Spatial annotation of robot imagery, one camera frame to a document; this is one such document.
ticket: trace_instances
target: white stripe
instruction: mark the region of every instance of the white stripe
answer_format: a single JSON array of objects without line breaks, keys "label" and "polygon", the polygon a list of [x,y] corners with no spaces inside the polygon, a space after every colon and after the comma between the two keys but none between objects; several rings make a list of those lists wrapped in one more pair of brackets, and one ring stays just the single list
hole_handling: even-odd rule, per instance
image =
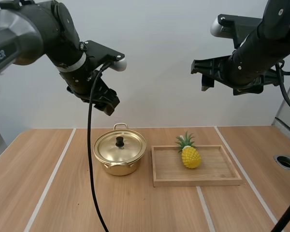
[{"label": "white stripe", "polygon": [[71,133],[71,135],[69,137],[69,140],[68,140],[66,146],[64,147],[60,158],[58,159],[58,162],[57,162],[57,164],[56,164],[56,166],[55,166],[55,168],[53,170],[53,173],[51,174],[51,176],[50,176],[50,178],[49,178],[49,180],[48,180],[48,182],[47,182],[47,184],[46,184],[46,186],[44,188],[44,191],[43,191],[43,193],[42,193],[42,195],[41,195],[41,197],[39,199],[39,202],[38,202],[37,206],[35,207],[32,215],[31,215],[31,218],[29,219],[29,222],[28,222],[24,232],[29,232],[29,230],[30,230],[35,218],[37,217],[38,212],[39,212],[39,210],[41,208],[41,205],[42,205],[42,203],[43,203],[43,201],[44,201],[44,199],[45,199],[45,197],[47,195],[47,192],[48,192],[48,190],[49,190],[49,188],[50,188],[50,186],[51,186],[51,184],[52,184],[52,182],[53,182],[53,180],[55,178],[55,175],[56,175],[56,173],[57,173],[57,171],[59,169],[59,166],[60,166],[60,164],[61,164],[61,162],[62,162],[62,160],[63,160],[63,158],[64,158],[64,156],[65,156],[65,154],[66,154],[66,152],[68,150],[68,147],[69,147],[69,145],[71,143],[71,140],[72,140],[72,138],[74,136],[75,131],[76,131],[76,128],[73,129],[73,131],[72,131],[72,133]]},{"label": "white stripe", "polygon": [[200,186],[197,186],[197,191],[198,191],[199,198],[200,198],[200,201],[201,201],[201,204],[202,204],[202,208],[203,208],[206,220],[207,220],[209,231],[210,232],[215,232],[215,227],[214,227],[211,215],[209,214],[209,211],[208,211],[208,208],[207,208],[207,205],[206,205],[206,202],[205,202],[205,199],[204,199],[204,196],[203,196],[203,193],[202,193],[202,190],[201,190]]},{"label": "white stripe", "polygon": [[263,200],[262,196],[260,195],[259,191],[257,190],[257,188],[255,187],[255,185],[252,183],[252,181],[250,180],[249,176],[247,175],[247,173],[245,172],[243,166],[241,165],[241,163],[238,161],[238,159],[236,158],[235,154],[233,153],[233,151],[231,150],[230,146],[228,145],[227,141],[223,138],[222,134],[220,133],[220,131],[218,130],[217,127],[215,127],[215,130],[217,132],[217,134],[219,135],[219,137],[221,138],[221,140],[223,141],[223,143],[225,144],[226,148],[229,150],[231,156],[233,157],[235,163],[237,164],[237,166],[240,168],[241,172],[243,173],[244,177],[246,178],[247,182],[249,183],[250,187],[252,188],[252,190],[254,191],[254,193],[256,194],[257,198],[259,199],[260,203],[262,204],[263,208],[265,209],[265,211],[267,212],[267,214],[269,215],[269,217],[271,218],[272,222],[274,224],[277,223],[277,219],[275,218],[275,216],[273,215],[273,213],[271,212],[270,208],[267,206],[267,204],[265,203],[265,201]]}]

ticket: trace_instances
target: pot lid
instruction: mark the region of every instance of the pot lid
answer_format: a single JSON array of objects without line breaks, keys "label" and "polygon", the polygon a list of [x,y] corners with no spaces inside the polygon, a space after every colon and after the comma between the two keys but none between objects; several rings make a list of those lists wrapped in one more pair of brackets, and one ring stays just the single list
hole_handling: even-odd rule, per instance
[{"label": "pot lid", "polygon": [[[119,125],[125,125],[126,129],[116,129]],[[132,163],[139,160],[145,150],[144,137],[129,130],[125,123],[115,124],[114,130],[97,139],[93,147],[96,158],[103,163]]]}]

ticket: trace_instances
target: pineapple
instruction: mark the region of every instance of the pineapple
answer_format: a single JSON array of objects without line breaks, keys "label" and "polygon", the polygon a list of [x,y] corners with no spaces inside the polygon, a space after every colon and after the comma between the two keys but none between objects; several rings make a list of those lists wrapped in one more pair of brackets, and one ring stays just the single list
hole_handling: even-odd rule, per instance
[{"label": "pineapple", "polygon": [[181,138],[179,136],[176,137],[178,139],[177,148],[179,149],[179,152],[182,152],[182,160],[184,165],[187,168],[196,168],[201,164],[201,156],[196,150],[196,147],[192,144],[194,142],[191,142],[192,134],[187,136],[187,132],[185,134],[184,138]]}]

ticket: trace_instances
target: pineapple leaves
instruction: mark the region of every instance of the pineapple leaves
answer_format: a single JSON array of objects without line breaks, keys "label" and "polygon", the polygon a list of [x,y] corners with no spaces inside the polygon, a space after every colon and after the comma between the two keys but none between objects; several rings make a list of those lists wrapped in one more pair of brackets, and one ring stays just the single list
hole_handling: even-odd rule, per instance
[{"label": "pineapple leaves", "polygon": [[177,136],[176,139],[178,139],[178,140],[181,141],[182,143],[185,143],[185,141],[184,141],[181,137],[179,137],[179,136]]},{"label": "pineapple leaves", "polygon": [[194,141],[191,141],[191,139],[194,138],[192,135],[193,135],[192,133],[190,135],[188,135],[188,131],[187,131],[185,133],[185,136],[177,136],[176,137],[178,139],[178,141],[175,143],[180,145],[177,147],[178,149],[180,149],[180,151],[182,150],[182,148],[184,146],[191,146],[191,147],[195,148],[195,146],[192,145],[192,144],[194,144]]},{"label": "pineapple leaves", "polygon": [[182,151],[182,147],[181,146],[177,146],[176,148],[179,150],[178,152]]},{"label": "pineapple leaves", "polygon": [[185,141],[188,140],[187,135],[188,135],[188,131],[186,131],[186,133],[185,133]]}]

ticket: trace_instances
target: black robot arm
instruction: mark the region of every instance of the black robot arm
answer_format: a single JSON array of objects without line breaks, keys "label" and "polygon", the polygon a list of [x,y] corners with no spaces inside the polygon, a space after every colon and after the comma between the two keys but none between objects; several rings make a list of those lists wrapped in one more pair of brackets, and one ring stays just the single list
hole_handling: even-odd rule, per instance
[{"label": "black robot arm", "polygon": [[[93,41],[80,42],[72,17],[55,0],[0,2],[0,72],[11,64],[28,65],[46,54],[67,82],[67,90],[89,102],[90,90],[100,65],[123,71],[125,55]],[[95,108],[111,115],[119,104],[114,90],[99,79]]]},{"label": "black robot arm", "polygon": [[234,95],[261,93],[264,85],[279,85],[271,67],[290,54],[290,0],[269,0],[262,19],[218,16],[211,27],[217,37],[233,39],[232,55],[195,60],[191,73],[202,73],[202,90],[219,81]]}]

